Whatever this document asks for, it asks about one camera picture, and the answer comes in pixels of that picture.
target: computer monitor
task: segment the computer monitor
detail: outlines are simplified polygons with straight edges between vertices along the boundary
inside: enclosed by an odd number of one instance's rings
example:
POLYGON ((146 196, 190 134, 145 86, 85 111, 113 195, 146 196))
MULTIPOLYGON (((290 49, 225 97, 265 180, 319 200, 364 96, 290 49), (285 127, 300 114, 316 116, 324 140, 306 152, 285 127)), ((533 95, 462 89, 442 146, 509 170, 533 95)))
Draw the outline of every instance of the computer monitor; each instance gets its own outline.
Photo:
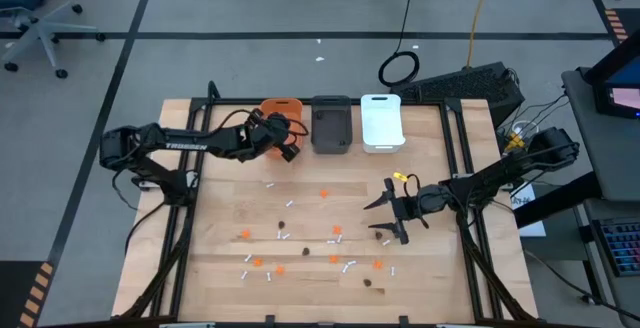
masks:
POLYGON ((640 31, 583 75, 593 87, 598 112, 640 119, 640 31))

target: brown object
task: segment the brown object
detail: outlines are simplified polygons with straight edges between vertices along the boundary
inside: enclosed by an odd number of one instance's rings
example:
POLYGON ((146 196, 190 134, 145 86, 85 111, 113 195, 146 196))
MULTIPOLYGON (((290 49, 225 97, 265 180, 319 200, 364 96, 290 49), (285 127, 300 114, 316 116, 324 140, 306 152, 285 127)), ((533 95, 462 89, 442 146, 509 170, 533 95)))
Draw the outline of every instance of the brown object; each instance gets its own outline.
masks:
MULTIPOLYGON (((463 100, 462 104, 473 165, 480 170, 500 158, 491 117, 485 101, 463 100)), ((188 108, 189 100, 165 101, 160 124, 184 128, 188 108)), ((211 126, 238 108, 253 107, 218 105, 211 126)), ((302 115, 308 126, 310 108, 305 106, 302 115)), ((391 205, 362 209, 380 196, 383 179, 393 172, 416 173, 424 185, 450 177, 438 108, 402 107, 407 142, 394 154, 363 152, 360 117, 360 107, 353 106, 353 143, 344 155, 316 155, 312 149, 302 149, 291 163, 259 157, 244 164, 205 155, 180 321, 264 322, 265 315, 275 314, 277 322, 397 324, 400 315, 416 324, 473 322, 454 212, 445 208, 427 216, 428 230, 418 221, 408 222, 411 242, 383 247, 367 226, 391 222, 391 205), (279 188, 263 189, 262 182, 278 182, 279 188), (330 204, 318 194, 321 189, 331 192, 330 204), (296 202, 294 209, 284 206, 289 200, 296 202), (295 238, 275 240, 273 222, 285 217, 288 232, 295 238), (327 244, 336 238, 331 234, 336 223, 348 232, 349 239, 327 244), (251 229, 251 240, 239 237, 247 228, 251 229), (307 252, 312 249, 314 255, 303 257, 300 252, 304 254, 305 248, 307 252), (248 254, 264 258, 264 265, 245 263, 248 254), (343 274, 343 265, 330 263, 330 255, 358 263, 343 274), (388 270, 374 270, 374 259, 384 260, 385 266, 403 274, 391 277, 388 270), (244 270, 250 270, 249 276, 254 272, 264 276, 278 264, 286 265, 287 273, 272 282, 240 279, 244 270), (363 286, 365 278, 376 281, 375 289, 363 286)), ((228 124, 244 119, 237 115, 228 124)), ((450 125, 456 147, 453 117, 450 125)), ((153 155, 169 169, 177 167, 179 157, 170 151, 153 155)), ((463 171, 462 159, 457 162, 458 170, 463 171)), ((400 195, 402 182, 394 184, 400 195)), ((137 219, 161 199, 159 190, 143 192, 137 219)), ((510 204, 508 194, 499 193, 495 199, 510 204)), ((113 314, 127 310, 156 273, 168 212, 158 211, 133 235, 113 314)), ((523 308, 536 316, 513 215, 489 205, 484 217, 496 273, 523 308)), ((161 314, 168 313, 174 281, 171 276, 165 284, 161 314)), ((480 272, 478 283, 485 315, 490 316, 486 282, 480 272)))
MULTIPOLYGON (((268 117, 269 114, 271 113, 277 112, 277 113, 282 113, 287 118, 295 119, 298 122, 302 122, 302 119, 301 119, 302 107, 303 107, 302 102, 300 102, 295 98, 265 99, 262 102, 262 104, 260 104, 260 110, 264 114, 264 118, 268 117)), ((300 127, 300 125, 295 122, 291 122, 291 126, 289 127, 289 130, 293 132, 298 132, 298 133, 304 132, 304 129, 302 129, 302 127, 300 127)), ((293 135, 289 134, 289 137, 284 143, 290 144, 295 140, 296 146, 298 146, 298 148, 302 148, 302 142, 304 142, 305 138, 306 137, 298 136, 298 139, 296 139, 293 135)), ((266 154, 271 158, 278 158, 278 159, 281 159, 280 157, 282 156, 282 152, 280 152, 280 150, 275 147, 271 148, 266 154)))

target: yellow cable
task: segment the yellow cable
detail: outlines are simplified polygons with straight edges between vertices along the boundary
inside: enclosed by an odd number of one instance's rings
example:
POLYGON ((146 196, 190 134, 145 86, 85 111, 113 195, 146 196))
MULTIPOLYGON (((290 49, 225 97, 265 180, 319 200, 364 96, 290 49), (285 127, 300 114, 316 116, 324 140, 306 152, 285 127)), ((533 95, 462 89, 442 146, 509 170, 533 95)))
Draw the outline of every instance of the yellow cable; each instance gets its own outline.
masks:
POLYGON ((471 67, 471 57, 473 56, 473 36, 476 34, 476 23, 478 22, 478 15, 480 14, 480 8, 482 8, 483 3, 484 0, 480 0, 478 2, 476 13, 473 16, 473 26, 471 26, 471 37, 469 38, 469 55, 467 56, 467 68, 471 67))

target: yellow clip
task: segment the yellow clip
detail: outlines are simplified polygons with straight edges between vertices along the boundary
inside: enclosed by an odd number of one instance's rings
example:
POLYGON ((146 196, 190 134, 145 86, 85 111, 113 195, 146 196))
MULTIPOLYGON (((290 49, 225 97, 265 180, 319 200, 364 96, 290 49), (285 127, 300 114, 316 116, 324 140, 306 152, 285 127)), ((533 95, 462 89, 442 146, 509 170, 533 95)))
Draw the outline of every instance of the yellow clip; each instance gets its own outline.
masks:
POLYGON ((395 172, 395 173, 393 173, 393 178, 400 179, 400 180, 401 180, 401 181, 403 181, 403 182, 406 182, 406 181, 408 181, 408 180, 409 180, 409 178, 407 178, 407 176, 406 176, 406 175, 404 175, 404 174, 402 174, 402 173, 400 173, 400 172, 395 172))

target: plastic container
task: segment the plastic container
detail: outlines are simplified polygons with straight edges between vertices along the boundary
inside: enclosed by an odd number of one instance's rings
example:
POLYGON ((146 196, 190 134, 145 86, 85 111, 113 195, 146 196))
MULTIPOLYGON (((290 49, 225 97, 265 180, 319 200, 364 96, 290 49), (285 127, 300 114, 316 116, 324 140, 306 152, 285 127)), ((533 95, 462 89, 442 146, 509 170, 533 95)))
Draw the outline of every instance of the plastic container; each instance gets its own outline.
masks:
MULTIPOLYGON (((278 112, 282 113, 285 117, 289 119, 295 119, 299 122, 302 122, 302 102, 295 98, 271 98, 265 99, 260 104, 260 110, 264 114, 264 117, 268 117, 269 114, 278 112)), ((300 127, 297 123, 291 123, 289 127, 290 131, 304 133, 302 127, 300 127)), ((302 149, 302 143, 304 142, 304 137, 298 136, 298 139, 294 137, 292 134, 289 134, 289 137, 285 141, 285 144, 291 144, 295 140, 296 146, 302 149)), ((266 155, 270 158, 280 158, 281 156, 280 149, 271 148, 266 155)))
POLYGON ((351 99, 311 98, 311 144, 316 154, 345 154, 353 141, 351 99))
POLYGON ((395 94, 365 94, 360 99, 362 141, 367 153, 395 153, 405 143, 395 94))

